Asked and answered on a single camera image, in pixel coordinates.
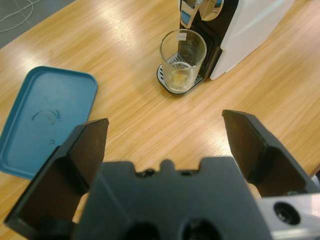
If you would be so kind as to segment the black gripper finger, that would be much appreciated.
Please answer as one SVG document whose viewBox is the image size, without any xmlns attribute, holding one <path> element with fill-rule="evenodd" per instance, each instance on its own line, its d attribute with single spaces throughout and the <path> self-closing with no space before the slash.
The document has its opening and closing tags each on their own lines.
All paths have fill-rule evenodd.
<svg viewBox="0 0 320 240">
<path fill-rule="evenodd" d="M 318 194 L 311 180 L 283 144 L 246 112 L 222 112 L 231 153 L 246 181 L 261 197 Z"/>
<path fill-rule="evenodd" d="M 69 240 L 78 204 L 103 162 L 109 121 L 76 126 L 45 161 L 4 224 L 28 240 Z"/>
</svg>

